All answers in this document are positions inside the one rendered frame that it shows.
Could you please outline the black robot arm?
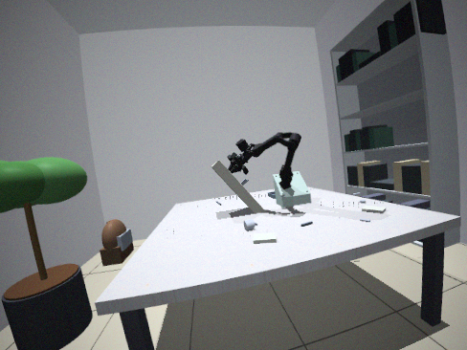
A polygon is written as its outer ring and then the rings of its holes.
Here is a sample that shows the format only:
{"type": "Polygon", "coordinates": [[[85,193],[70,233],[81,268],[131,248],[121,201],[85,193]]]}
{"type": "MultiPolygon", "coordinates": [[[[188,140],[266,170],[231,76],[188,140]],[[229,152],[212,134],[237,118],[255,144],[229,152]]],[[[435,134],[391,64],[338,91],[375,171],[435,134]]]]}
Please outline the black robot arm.
{"type": "MultiPolygon", "coordinates": [[[[287,146],[287,158],[285,165],[283,164],[279,173],[279,177],[281,178],[281,182],[279,182],[280,186],[283,189],[287,189],[290,186],[290,183],[292,181],[293,173],[291,172],[291,162],[293,160],[294,153],[299,146],[301,140],[301,135],[297,133],[283,133],[283,132],[278,132],[276,133],[275,136],[272,138],[268,139],[267,141],[263,143],[250,143],[247,144],[247,142],[243,139],[239,140],[236,143],[236,146],[240,149],[241,152],[245,151],[243,154],[250,160],[252,157],[258,157],[261,155],[261,153],[268,149],[269,147],[273,146],[274,144],[280,142],[283,145],[287,146]],[[285,140],[284,138],[289,138],[289,140],[285,140]],[[253,149],[252,149],[253,148],[253,149]],[[252,150],[251,150],[252,149],[252,150]]],[[[243,161],[243,157],[241,155],[237,155],[233,153],[231,155],[234,160],[238,161],[240,164],[243,161]]]]}

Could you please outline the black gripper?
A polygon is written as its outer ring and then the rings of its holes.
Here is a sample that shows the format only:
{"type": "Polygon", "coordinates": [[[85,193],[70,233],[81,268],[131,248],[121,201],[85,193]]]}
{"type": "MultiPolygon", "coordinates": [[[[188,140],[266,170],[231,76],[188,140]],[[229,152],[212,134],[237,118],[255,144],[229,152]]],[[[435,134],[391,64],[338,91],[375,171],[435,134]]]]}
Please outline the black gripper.
{"type": "Polygon", "coordinates": [[[247,169],[247,167],[244,165],[245,163],[248,162],[248,158],[242,153],[242,154],[239,154],[241,155],[241,157],[243,157],[243,161],[239,164],[238,161],[234,160],[233,157],[231,157],[231,155],[228,155],[227,158],[230,160],[231,164],[229,166],[229,171],[231,173],[235,173],[235,172],[238,172],[241,170],[243,170],[243,173],[247,174],[249,172],[249,170],[247,169]]]}

